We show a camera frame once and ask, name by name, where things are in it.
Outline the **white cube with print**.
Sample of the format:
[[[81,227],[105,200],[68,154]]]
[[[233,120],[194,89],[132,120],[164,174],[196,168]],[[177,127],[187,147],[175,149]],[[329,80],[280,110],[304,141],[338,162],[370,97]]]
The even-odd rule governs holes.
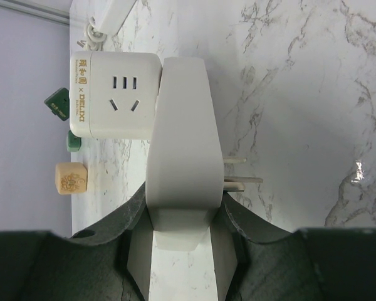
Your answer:
[[[73,53],[72,133],[82,138],[149,140],[161,76],[161,60],[153,53]]]

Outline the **dark green cube plug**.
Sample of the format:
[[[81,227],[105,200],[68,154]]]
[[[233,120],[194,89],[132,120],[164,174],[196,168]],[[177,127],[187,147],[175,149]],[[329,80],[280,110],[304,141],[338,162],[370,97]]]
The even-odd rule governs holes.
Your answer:
[[[70,99],[68,89],[58,89],[44,101],[44,104],[62,121],[69,119]]]

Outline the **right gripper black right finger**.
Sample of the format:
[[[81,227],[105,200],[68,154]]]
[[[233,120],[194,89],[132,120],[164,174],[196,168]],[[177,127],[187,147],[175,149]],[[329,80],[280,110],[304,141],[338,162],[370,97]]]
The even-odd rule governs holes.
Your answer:
[[[228,300],[376,300],[376,228],[285,231],[224,193],[238,266]]]

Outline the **white power strip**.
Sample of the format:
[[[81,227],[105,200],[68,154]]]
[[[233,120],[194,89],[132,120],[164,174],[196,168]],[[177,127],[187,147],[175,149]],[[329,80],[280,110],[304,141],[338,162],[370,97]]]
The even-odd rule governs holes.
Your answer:
[[[115,36],[135,3],[136,0],[95,1],[95,29],[103,34]]]

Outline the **tan wooden cube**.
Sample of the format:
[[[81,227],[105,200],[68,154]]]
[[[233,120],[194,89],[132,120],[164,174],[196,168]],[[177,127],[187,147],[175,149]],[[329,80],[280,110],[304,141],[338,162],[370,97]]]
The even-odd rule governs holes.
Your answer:
[[[61,162],[55,168],[55,184],[60,195],[80,194],[87,189],[88,171],[80,162]]]

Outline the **aluminium frame rail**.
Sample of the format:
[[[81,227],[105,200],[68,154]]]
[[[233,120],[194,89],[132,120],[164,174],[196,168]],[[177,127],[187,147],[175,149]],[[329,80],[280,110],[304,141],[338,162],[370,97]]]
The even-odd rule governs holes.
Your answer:
[[[69,26],[72,1],[0,1],[0,8]]]

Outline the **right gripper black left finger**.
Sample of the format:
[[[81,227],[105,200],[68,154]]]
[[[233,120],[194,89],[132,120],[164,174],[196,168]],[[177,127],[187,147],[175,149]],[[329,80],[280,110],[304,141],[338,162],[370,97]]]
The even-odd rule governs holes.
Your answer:
[[[128,271],[145,186],[71,238],[50,231],[0,231],[0,300],[145,300]]]

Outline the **light green cube plug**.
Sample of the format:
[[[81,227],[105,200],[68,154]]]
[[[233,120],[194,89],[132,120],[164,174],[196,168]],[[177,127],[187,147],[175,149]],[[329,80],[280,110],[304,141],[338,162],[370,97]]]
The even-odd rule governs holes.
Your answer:
[[[66,149],[68,152],[78,152],[81,147],[81,138],[75,136],[71,130],[68,131],[66,136]]]

